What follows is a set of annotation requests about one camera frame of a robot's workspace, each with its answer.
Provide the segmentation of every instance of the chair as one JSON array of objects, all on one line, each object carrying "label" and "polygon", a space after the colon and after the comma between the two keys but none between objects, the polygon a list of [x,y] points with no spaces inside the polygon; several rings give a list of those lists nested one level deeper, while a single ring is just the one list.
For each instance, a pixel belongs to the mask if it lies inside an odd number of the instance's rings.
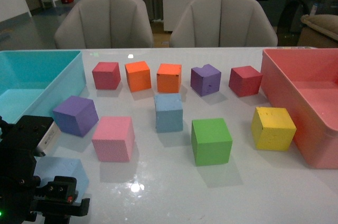
[{"label": "chair", "polygon": [[57,29],[57,49],[152,48],[143,0],[81,0]]},{"label": "chair", "polygon": [[338,48],[338,15],[303,15],[301,22],[305,26],[297,46]]},{"label": "chair", "polygon": [[256,0],[193,0],[171,35],[170,46],[277,46],[277,35]]}]

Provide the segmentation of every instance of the pink plastic bin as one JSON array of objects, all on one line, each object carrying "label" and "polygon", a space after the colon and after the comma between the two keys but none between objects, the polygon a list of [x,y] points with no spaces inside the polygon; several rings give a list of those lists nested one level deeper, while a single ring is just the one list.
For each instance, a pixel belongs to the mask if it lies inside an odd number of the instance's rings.
[{"label": "pink plastic bin", "polygon": [[318,169],[338,169],[338,49],[264,49],[261,88],[288,110],[294,142]]}]

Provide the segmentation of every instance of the green cube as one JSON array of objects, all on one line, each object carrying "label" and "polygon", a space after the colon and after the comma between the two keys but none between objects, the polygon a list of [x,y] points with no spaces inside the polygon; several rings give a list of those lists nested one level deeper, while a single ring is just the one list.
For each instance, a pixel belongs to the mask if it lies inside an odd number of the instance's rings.
[{"label": "green cube", "polygon": [[192,120],[191,144],[196,166],[229,161],[232,138],[223,118]]}]

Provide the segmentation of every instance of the teal plastic bin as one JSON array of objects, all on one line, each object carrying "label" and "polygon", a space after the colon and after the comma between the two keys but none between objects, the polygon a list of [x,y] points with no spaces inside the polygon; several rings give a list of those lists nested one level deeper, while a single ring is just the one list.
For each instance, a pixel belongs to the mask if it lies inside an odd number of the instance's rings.
[{"label": "teal plastic bin", "polygon": [[0,52],[0,116],[8,123],[22,115],[53,117],[53,109],[86,85],[77,50]]}]

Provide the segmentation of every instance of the table surface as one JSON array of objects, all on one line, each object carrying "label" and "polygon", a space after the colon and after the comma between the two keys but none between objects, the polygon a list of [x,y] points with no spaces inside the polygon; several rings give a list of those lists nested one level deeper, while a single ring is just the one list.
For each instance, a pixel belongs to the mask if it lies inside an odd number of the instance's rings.
[{"label": "table surface", "polygon": [[[338,170],[310,168],[294,143],[286,152],[256,150],[251,121],[256,107],[269,107],[261,92],[238,98],[228,87],[233,67],[260,71],[262,48],[83,50],[87,86],[99,118],[131,116],[135,131],[128,163],[99,162],[91,142],[62,133],[51,155],[79,158],[89,178],[84,197],[89,214],[70,223],[336,223]],[[152,89],[131,93],[124,65],[146,61]],[[119,62],[117,90],[97,90],[92,69]],[[156,133],[154,95],[161,63],[182,65],[182,132]],[[222,72],[220,91],[200,97],[190,87],[193,67],[211,64]],[[229,163],[196,167],[191,121],[222,117],[233,138]],[[43,223],[41,216],[37,222]]]}]

